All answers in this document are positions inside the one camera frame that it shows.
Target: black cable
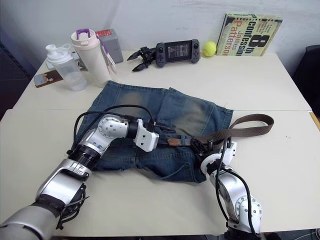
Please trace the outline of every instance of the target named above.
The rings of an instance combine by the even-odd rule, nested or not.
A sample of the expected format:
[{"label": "black cable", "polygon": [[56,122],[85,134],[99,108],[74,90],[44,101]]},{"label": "black cable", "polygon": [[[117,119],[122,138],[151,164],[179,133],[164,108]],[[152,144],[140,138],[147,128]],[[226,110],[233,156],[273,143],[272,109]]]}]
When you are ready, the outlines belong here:
[{"label": "black cable", "polygon": [[[111,106],[111,107],[108,107],[106,108],[105,110],[103,111],[87,111],[87,112],[84,112],[82,114],[80,114],[78,116],[78,118],[76,119],[75,121],[75,124],[74,124],[74,128],[73,128],[73,143],[72,143],[72,146],[71,146],[71,150],[74,150],[74,148],[77,146],[77,144],[79,143],[79,141],[84,137],[84,135],[86,134],[86,132],[92,127],[92,125],[99,119],[101,118],[104,114],[110,114],[110,110],[112,109],[119,109],[119,108],[138,108],[138,109],[143,109],[145,110],[149,117],[150,117],[150,120],[153,121],[153,117],[152,117],[152,114],[151,112],[144,106],[140,106],[140,105],[133,105],[133,104],[123,104],[123,105],[116,105],[116,106]],[[81,136],[79,136],[78,138],[78,141],[77,141],[77,128],[78,128],[78,123],[80,121],[80,119],[85,116],[85,115],[89,115],[89,114],[99,114],[87,127],[86,129],[82,132]]]},{"label": "black cable", "polygon": [[221,170],[221,166],[222,166],[222,163],[223,163],[223,159],[224,159],[224,156],[225,156],[225,152],[226,152],[226,148],[227,148],[227,138],[225,138],[223,140],[223,147],[222,147],[222,153],[221,153],[221,158],[220,158],[220,163],[219,163],[219,166],[216,170],[216,175],[215,175],[215,195],[216,195],[216,199],[218,201],[218,204],[219,204],[219,207],[223,213],[223,216],[224,218],[226,219],[226,221],[229,221],[228,219],[228,216],[222,206],[222,203],[220,201],[220,197],[219,197],[219,189],[220,189],[220,185],[219,185],[219,175],[220,175],[220,170]]},{"label": "black cable", "polygon": [[246,191],[247,199],[248,199],[248,221],[249,221],[249,225],[250,225],[250,229],[251,229],[252,234],[256,235],[256,231],[255,231],[254,226],[252,224],[252,217],[251,217],[252,216],[251,195],[250,195],[250,190],[249,190],[249,187],[248,187],[246,181],[240,175],[236,174],[233,171],[230,171],[225,168],[223,168],[223,170],[225,172],[237,177],[243,183],[245,191]]}]

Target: gray box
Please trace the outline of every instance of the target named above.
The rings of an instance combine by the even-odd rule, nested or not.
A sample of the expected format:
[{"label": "gray box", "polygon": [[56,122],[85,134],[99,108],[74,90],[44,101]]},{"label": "gray box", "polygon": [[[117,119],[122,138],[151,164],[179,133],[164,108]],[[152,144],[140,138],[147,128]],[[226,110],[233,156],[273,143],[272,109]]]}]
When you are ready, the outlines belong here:
[{"label": "gray box", "polygon": [[106,46],[109,54],[111,55],[115,63],[120,63],[124,61],[122,56],[121,48],[118,41],[118,36],[113,28],[107,30],[96,31],[101,42]]}]

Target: leather patch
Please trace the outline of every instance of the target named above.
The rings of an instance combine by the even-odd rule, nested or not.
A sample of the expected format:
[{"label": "leather patch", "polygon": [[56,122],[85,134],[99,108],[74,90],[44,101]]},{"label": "leather patch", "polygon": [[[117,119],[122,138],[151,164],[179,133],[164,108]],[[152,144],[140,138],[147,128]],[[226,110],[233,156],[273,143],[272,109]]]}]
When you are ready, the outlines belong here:
[{"label": "leather patch", "polygon": [[180,146],[181,140],[178,138],[171,138],[167,140],[169,146]]}]

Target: white wall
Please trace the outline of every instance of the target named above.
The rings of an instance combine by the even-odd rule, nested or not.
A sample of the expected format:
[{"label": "white wall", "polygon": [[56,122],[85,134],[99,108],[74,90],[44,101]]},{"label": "white wall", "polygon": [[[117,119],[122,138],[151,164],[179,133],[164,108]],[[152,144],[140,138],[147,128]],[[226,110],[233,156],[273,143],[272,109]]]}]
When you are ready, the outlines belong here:
[{"label": "white wall", "polygon": [[282,16],[267,51],[290,74],[305,47],[320,44],[319,0],[0,0],[0,26],[38,68],[45,46],[69,42],[76,29],[114,28],[123,50],[194,38],[203,44],[218,40],[226,12]]}]

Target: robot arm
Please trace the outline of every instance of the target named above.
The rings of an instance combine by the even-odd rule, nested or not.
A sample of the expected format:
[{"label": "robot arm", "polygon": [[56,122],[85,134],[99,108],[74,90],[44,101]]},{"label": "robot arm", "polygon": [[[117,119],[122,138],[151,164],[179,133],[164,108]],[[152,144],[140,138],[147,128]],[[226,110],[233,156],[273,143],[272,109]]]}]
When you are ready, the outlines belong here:
[{"label": "robot arm", "polygon": [[156,148],[159,135],[143,126],[143,121],[129,122],[107,114],[97,129],[88,131],[76,148],[43,182],[35,202],[26,206],[0,226],[3,240],[49,240],[55,229],[74,219],[86,199],[84,182],[111,142],[117,138],[132,138],[146,152]]},{"label": "robot arm", "polygon": [[201,171],[205,175],[209,175],[210,182],[218,189],[225,203],[228,215],[228,231],[225,232],[224,237],[228,240],[260,240],[260,227],[263,217],[262,206],[250,194],[249,188],[242,177],[228,165],[236,153],[237,143],[231,142],[225,150],[221,164],[222,168],[218,174],[218,182],[216,178],[222,158],[222,150],[219,153],[206,154],[206,147],[203,145],[200,148],[195,147],[197,145],[199,146],[199,142],[193,144],[193,150],[201,161]]}]

